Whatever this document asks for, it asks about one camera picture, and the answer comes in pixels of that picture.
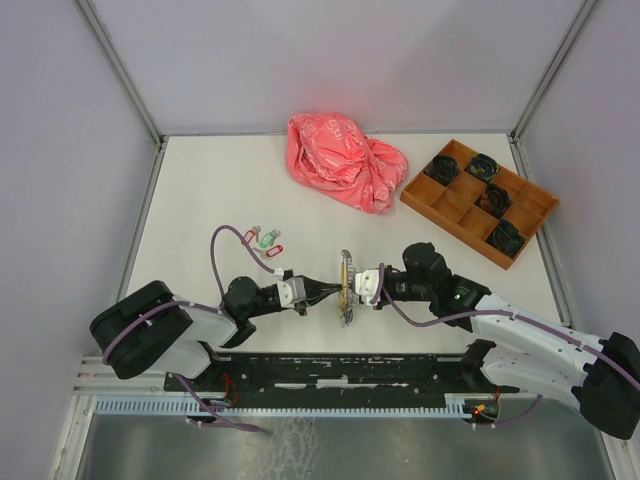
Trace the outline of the metal keyring with keys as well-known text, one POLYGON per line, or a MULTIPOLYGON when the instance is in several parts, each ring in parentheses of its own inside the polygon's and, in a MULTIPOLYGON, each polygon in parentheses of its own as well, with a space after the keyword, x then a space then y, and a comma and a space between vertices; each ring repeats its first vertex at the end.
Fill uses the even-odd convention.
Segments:
POLYGON ((338 294, 338 305, 341 313, 342 324, 350 326, 354 318, 354 284, 356 270, 353 258, 347 249, 341 251, 340 283, 341 290, 338 294))

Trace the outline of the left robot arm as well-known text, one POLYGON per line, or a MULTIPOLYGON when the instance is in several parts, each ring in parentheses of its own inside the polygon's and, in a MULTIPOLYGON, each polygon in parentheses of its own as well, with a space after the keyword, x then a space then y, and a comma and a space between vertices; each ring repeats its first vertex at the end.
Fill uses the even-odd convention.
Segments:
POLYGON ((100 313, 89 330, 103 363, 119 379, 157 371, 209 390, 221 378, 212 353, 244 343, 256 331, 252 318, 287 311, 304 316, 341 289, 290 271, 265 287, 240 276, 229 284, 221 305, 212 307, 183 299, 156 280, 100 313))

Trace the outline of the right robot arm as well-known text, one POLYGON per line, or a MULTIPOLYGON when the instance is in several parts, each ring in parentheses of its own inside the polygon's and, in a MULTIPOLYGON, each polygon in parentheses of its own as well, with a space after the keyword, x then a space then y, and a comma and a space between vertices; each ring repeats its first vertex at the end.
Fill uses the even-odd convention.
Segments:
POLYGON ((380 265, 370 301, 394 310, 425 302, 441 323, 477 336, 458 368, 467 389, 513 387, 577 410, 598 430, 628 440, 639 425, 639 348, 613 332, 603 338, 520 310, 487 287, 456 275, 430 243, 405 248, 404 268, 380 265))

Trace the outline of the key with red tag lower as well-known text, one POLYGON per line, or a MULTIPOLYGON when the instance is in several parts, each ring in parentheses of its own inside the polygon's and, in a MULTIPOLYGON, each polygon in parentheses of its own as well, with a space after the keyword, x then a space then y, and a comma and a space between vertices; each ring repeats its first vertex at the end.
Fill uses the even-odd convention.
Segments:
POLYGON ((280 255, 284 251, 284 247, 280 244, 271 246, 269 248, 258 248, 253 247, 253 250, 258 254, 258 256, 265 260, 270 261, 280 255))

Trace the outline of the key with red tag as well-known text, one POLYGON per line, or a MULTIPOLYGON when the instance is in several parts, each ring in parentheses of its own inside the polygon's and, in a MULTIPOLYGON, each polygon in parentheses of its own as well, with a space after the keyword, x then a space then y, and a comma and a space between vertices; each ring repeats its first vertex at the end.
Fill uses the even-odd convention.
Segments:
POLYGON ((253 247, 253 250, 258 254, 258 256, 265 260, 270 261, 280 255, 284 251, 284 247, 280 244, 271 246, 269 248, 258 248, 253 247))
POLYGON ((244 241, 248 244, 259 244, 261 238, 261 227, 253 226, 247 230, 243 236, 244 241))

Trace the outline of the key with green tag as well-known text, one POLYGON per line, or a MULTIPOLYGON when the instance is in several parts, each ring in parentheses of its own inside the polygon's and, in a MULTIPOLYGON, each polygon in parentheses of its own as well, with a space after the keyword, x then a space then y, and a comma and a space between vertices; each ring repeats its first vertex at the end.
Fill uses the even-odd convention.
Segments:
POLYGON ((271 230, 265 233, 259 240, 259 247, 263 250, 268 250, 275 245, 276 240, 281 235, 279 230, 271 230))

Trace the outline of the black roll bottom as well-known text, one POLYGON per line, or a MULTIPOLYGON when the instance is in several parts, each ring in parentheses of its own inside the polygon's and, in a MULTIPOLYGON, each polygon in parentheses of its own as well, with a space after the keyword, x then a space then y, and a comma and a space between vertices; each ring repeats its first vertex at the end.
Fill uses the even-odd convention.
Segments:
POLYGON ((514 258, 524 246, 525 238, 511 222, 500 220, 486 242, 507 257, 514 258))

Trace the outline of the black roll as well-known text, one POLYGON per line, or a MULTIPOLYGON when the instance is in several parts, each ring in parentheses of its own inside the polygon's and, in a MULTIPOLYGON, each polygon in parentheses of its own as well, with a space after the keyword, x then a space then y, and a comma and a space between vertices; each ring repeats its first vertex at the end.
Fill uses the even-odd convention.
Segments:
POLYGON ((524 246, 525 238, 511 222, 500 220, 486 242, 507 257, 514 258, 524 246))
POLYGON ((499 171, 500 165, 492 157, 484 153, 474 155, 465 168, 466 173, 486 184, 491 183, 499 171))
POLYGON ((448 155, 435 156, 425 167, 423 173, 443 186, 448 186, 458 175, 457 161, 448 155))
POLYGON ((511 204, 512 201, 507 190, 493 183, 486 186, 485 191, 475 202, 477 207, 495 218, 501 218, 511 204))

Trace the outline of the black roll top left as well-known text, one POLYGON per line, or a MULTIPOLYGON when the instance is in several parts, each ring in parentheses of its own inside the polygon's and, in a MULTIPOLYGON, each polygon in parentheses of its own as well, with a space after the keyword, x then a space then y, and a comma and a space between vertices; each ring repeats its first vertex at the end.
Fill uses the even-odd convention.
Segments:
POLYGON ((457 161, 448 155, 435 156, 425 167, 423 173, 443 186, 448 186, 458 175, 457 161))

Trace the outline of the black roll middle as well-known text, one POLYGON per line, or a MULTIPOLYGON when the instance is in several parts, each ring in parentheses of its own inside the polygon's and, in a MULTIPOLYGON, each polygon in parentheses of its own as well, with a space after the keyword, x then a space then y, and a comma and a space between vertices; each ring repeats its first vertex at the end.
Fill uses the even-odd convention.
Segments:
POLYGON ((501 218, 511 204, 512 201, 507 190, 493 183, 486 186, 485 191, 475 202, 477 207, 495 218, 501 218))

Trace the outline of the pink crumpled cloth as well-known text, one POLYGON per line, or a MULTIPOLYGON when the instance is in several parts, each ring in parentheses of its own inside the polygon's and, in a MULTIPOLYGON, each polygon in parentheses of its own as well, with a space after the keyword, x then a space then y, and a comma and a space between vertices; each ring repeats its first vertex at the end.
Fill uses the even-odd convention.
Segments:
POLYGON ((367 214, 392 206, 408 175, 407 157, 370 138, 338 113, 293 115, 287 123, 285 165, 299 184, 367 214))

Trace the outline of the black roll top right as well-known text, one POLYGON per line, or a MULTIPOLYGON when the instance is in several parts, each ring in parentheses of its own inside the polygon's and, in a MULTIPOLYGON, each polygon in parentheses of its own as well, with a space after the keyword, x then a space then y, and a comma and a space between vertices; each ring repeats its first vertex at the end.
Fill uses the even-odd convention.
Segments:
POLYGON ((491 183, 499 171, 500 165, 492 157, 484 153, 474 155, 465 168, 466 173, 486 184, 491 183))

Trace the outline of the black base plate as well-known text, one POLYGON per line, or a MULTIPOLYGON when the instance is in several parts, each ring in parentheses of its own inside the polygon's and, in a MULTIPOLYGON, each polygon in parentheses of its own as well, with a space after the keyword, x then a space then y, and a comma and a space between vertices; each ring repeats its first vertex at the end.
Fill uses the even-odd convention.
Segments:
POLYGON ((228 353, 188 382, 196 392, 244 398, 275 386, 375 385, 411 387, 427 394, 516 393, 497 387, 460 354, 228 353))

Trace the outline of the aluminium frame rail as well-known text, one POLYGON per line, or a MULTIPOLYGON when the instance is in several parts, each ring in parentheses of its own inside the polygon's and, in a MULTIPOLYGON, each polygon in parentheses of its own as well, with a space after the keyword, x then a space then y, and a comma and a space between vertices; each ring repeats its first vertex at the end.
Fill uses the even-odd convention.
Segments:
POLYGON ((84 357, 73 392, 84 395, 164 395, 165 375, 151 372, 132 379, 119 379, 99 357, 84 357))

